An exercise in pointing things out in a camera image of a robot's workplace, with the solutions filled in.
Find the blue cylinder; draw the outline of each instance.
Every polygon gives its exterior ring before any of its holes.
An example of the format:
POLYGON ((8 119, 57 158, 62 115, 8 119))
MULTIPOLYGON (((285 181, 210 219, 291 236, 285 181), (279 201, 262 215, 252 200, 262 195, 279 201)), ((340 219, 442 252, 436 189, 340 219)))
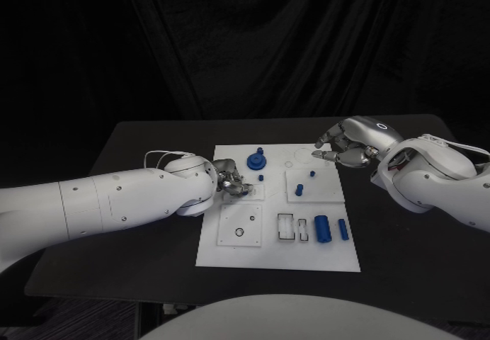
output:
POLYGON ((340 236, 344 241, 348 240, 347 227, 344 226, 344 219, 338 220, 340 236))
POLYGON ((317 230, 317 240, 320 243, 331 241, 330 225, 327 216, 320 215, 314 217, 314 228, 317 230))
POLYGON ((298 184, 297 188, 295 188, 295 195, 301 196, 302 195, 302 184, 298 184))
POLYGON ((246 166, 252 169, 252 170, 262 170, 262 168, 265 167, 265 163, 268 162, 268 160, 265 159, 263 156, 263 150, 259 147, 256 149, 256 153, 252 154, 248 158, 246 158, 246 166))

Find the robotic hand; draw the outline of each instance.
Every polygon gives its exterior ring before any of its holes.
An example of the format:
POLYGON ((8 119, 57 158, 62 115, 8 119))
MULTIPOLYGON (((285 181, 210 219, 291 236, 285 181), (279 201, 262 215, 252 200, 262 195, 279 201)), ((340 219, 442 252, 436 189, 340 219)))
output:
POLYGON ((314 151, 312 157, 351 168, 380 162, 370 181, 413 213, 433 207, 490 232, 490 163, 474 165, 449 145, 490 153, 431 135, 403 140, 390 126, 370 117, 343 120, 320 137, 315 148, 334 141, 341 152, 314 151))
POLYGON ((121 171, 72 181, 0 189, 0 273, 36 250, 168 217, 199 216, 214 192, 246 195, 235 161, 184 152, 164 170, 121 171))

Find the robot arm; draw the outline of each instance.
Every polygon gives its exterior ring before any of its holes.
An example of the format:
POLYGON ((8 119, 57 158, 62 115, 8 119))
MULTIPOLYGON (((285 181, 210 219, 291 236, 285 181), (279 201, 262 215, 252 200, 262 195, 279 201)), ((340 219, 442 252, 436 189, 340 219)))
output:
POLYGON ((164 170, 137 169, 72 181, 0 189, 0 272, 26 255, 70 239, 137 227, 168 217, 197 216, 214 192, 243 195, 235 161, 193 154, 164 170))
POLYGON ((490 232, 490 164, 475 166, 449 147, 484 150, 431 135, 402 139, 392 127, 369 117, 343 120, 320 137, 315 147, 334 141, 343 152, 314 151, 312 156, 348 167, 379 160, 370 181, 413 213, 438 207, 465 225, 490 232))

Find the black table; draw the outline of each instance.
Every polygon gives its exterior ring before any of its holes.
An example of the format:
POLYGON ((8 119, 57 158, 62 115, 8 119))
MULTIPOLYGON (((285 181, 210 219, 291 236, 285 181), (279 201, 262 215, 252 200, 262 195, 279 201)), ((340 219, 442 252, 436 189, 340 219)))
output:
MULTIPOLYGON (((141 168, 142 155, 154 149, 210 159, 214 145, 314 143, 340 119, 121 123, 90 175, 141 168)), ((433 115, 379 119, 406 138, 431 133, 454 139, 433 115)), ((201 217, 174 215, 50 247, 26 294, 203 305, 240 295, 289 293, 415 317, 490 322, 490 233, 441 210, 407 212, 369 182, 373 169, 338 167, 361 273, 196 267, 201 217)))

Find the floor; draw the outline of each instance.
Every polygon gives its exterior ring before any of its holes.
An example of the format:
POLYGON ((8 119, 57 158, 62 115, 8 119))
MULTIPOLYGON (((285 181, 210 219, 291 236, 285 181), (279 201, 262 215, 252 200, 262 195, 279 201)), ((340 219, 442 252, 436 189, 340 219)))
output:
MULTIPOLYGON (((37 327, 8 328, 4 334, 8 340, 132 340, 135 338, 134 302, 52 299, 39 309, 37 315, 47 317, 49 320, 37 327)), ((435 320, 419 321, 465 340, 490 339, 490 328, 451 326, 446 322, 435 320)))

